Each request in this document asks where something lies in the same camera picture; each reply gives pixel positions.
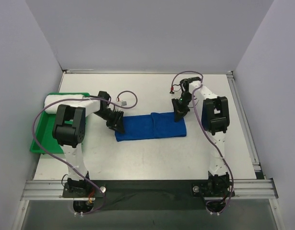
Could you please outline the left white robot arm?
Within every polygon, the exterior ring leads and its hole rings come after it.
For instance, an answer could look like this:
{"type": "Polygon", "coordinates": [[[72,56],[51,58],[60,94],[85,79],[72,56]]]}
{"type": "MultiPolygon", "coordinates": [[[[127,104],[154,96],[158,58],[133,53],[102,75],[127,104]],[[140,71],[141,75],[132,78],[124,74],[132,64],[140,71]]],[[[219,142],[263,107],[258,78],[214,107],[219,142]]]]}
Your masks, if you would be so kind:
{"type": "Polygon", "coordinates": [[[96,115],[106,121],[106,126],[118,133],[125,132],[124,112],[109,108],[110,95],[100,91],[97,96],[66,98],[56,111],[52,136],[60,145],[68,167],[68,189],[79,197],[88,196],[92,185],[84,164],[82,142],[85,138],[86,118],[96,115]]]}

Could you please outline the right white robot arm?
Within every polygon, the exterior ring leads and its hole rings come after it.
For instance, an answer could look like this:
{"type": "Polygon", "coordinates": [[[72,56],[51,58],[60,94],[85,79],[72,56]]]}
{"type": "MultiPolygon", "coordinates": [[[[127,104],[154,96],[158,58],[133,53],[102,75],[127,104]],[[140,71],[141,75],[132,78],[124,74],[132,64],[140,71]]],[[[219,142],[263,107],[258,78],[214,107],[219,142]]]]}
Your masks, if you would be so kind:
{"type": "Polygon", "coordinates": [[[206,190],[211,196],[218,196],[224,186],[230,187],[224,153],[225,134],[230,125],[228,99],[204,86],[202,77],[182,79],[179,86],[180,97],[172,99],[174,121],[180,121],[190,111],[189,105],[192,105],[199,125],[211,144],[206,190]]]}

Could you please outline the blue towel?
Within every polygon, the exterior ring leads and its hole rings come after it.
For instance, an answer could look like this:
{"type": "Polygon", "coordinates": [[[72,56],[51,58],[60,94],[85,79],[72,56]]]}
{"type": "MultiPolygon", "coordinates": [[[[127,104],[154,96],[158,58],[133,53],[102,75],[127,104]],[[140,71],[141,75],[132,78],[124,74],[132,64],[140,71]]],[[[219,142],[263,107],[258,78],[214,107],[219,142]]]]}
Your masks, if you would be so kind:
{"type": "Polygon", "coordinates": [[[123,122],[125,133],[115,132],[117,142],[177,138],[187,135],[184,119],[175,122],[173,112],[126,116],[123,122]]]}

